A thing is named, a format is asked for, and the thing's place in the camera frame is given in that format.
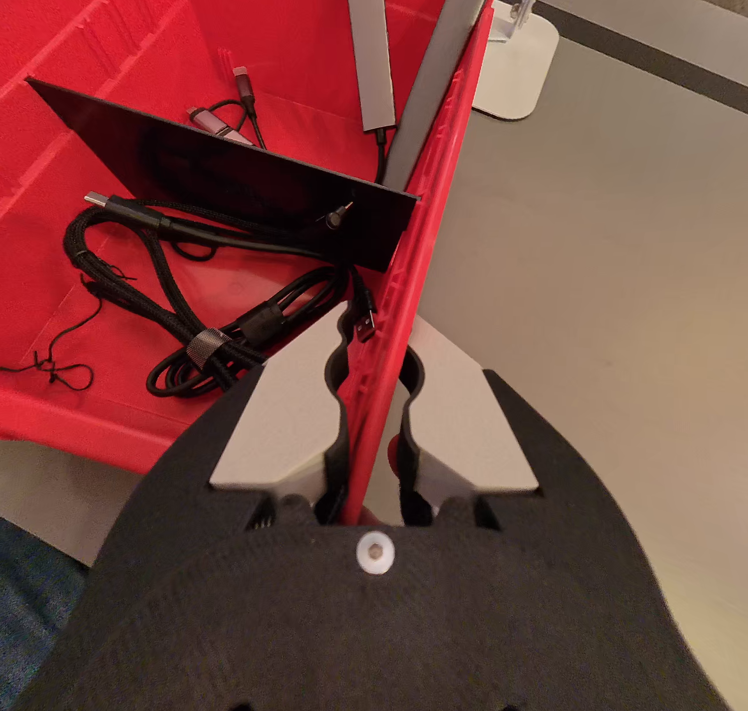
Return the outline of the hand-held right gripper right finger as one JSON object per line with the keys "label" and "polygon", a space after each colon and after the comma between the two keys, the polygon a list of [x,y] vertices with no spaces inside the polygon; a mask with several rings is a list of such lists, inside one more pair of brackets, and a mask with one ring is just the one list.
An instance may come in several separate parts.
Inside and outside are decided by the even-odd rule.
{"label": "hand-held right gripper right finger", "polygon": [[538,490],[480,364],[416,318],[401,369],[401,482],[423,499]]}

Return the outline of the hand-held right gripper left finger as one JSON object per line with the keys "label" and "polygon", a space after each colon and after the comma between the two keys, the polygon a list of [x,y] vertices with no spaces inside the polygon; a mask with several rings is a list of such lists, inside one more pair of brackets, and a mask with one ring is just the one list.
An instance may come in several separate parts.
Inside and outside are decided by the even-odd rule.
{"label": "hand-held right gripper left finger", "polygon": [[351,305],[336,305],[270,357],[212,472],[221,490],[322,498],[346,488]]}

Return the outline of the grey usb hub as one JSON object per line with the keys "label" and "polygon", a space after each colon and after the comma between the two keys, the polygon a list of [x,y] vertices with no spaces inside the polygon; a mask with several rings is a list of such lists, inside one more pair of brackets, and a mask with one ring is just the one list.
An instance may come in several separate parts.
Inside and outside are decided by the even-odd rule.
{"label": "grey usb hub", "polygon": [[348,0],[363,131],[396,124],[385,0]]}
{"label": "grey usb hub", "polygon": [[488,0],[444,0],[388,151],[382,185],[404,192]]}

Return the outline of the red plastic bin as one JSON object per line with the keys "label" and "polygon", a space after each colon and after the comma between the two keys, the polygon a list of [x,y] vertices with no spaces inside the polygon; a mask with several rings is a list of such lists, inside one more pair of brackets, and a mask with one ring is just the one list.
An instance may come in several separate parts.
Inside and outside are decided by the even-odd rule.
{"label": "red plastic bin", "polygon": [[[140,199],[30,87],[36,78],[372,182],[348,0],[2,0],[2,440],[138,473],[224,391],[319,317],[270,287],[313,275],[349,301],[349,482],[359,519],[471,110],[488,0],[406,193],[385,272]],[[385,0],[399,125],[444,0]]]}

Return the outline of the black plastic bin divider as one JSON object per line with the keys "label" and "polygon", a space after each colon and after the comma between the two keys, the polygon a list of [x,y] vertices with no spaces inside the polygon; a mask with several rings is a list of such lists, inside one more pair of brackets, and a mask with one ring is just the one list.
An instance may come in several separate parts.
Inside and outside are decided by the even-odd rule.
{"label": "black plastic bin divider", "polygon": [[36,78],[30,87],[140,199],[385,272],[418,198]]}

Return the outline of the person's blue jeans leg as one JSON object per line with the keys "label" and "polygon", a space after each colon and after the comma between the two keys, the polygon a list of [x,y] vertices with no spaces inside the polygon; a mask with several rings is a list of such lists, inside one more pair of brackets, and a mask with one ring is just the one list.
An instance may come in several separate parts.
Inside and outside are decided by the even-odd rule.
{"label": "person's blue jeans leg", "polygon": [[1,709],[12,709],[79,602],[89,567],[1,519]]}

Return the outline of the white stand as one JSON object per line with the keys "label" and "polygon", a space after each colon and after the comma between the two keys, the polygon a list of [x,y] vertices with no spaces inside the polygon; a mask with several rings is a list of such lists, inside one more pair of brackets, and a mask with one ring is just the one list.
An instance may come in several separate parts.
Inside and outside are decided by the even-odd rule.
{"label": "white stand", "polygon": [[559,43],[556,26],[533,13],[536,1],[492,3],[474,110],[509,122],[525,119],[535,110]]}

